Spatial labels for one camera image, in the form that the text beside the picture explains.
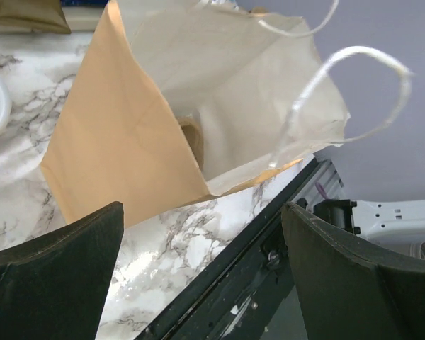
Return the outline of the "brown paper bag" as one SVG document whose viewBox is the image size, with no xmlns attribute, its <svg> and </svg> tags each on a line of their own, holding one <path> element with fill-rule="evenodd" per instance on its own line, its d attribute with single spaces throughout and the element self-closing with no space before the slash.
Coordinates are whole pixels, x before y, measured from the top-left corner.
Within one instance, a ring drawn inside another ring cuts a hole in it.
<svg viewBox="0 0 425 340">
<path fill-rule="evenodd" d="M 301 17 L 211 1 L 109 1 L 58 118 L 41 170 L 67 222 L 119 201 L 132 226 L 255 186 L 307 155 L 347 142 L 350 113 L 329 71 L 367 55 L 412 73 L 375 48 L 321 61 Z M 177 118 L 204 139 L 200 170 Z"/>
</svg>

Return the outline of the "single cardboard cup carrier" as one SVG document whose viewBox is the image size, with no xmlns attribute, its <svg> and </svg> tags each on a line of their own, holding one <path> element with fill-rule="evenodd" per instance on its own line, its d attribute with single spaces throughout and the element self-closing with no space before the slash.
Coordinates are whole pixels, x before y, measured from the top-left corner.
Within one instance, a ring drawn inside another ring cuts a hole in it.
<svg viewBox="0 0 425 340">
<path fill-rule="evenodd" d="M 204 165 L 204 139 L 201 126 L 190 116 L 177 118 L 181 130 L 197 161 L 199 169 Z"/>
</svg>

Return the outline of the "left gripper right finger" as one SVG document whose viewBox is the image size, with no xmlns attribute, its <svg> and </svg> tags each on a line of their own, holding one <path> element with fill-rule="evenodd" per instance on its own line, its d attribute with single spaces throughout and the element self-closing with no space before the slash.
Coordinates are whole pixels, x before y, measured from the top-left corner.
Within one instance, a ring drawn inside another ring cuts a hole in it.
<svg viewBox="0 0 425 340">
<path fill-rule="evenodd" d="M 281 210 L 309 339 L 425 339 L 425 260 L 382 248 L 296 203 Z"/>
</svg>

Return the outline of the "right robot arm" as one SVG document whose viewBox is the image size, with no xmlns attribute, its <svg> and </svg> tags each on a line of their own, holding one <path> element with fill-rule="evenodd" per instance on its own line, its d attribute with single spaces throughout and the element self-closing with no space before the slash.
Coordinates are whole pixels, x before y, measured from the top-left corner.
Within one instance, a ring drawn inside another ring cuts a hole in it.
<svg viewBox="0 0 425 340">
<path fill-rule="evenodd" d="M 314 215 L 380 247 L 425 260 L 425 200 L 324 200 Z"/>
</svg>

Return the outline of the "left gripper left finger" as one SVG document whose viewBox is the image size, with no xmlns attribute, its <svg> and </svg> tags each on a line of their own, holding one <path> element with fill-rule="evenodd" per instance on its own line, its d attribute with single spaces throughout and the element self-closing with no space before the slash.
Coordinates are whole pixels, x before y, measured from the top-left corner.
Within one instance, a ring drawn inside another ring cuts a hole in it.
<svg viewBox="0 0 425 340">
<path fill-rule="evenodd" d="M 95 339 L 123 232 L 113 202 L 0 251 L 0 339 Z"/>
</svg>

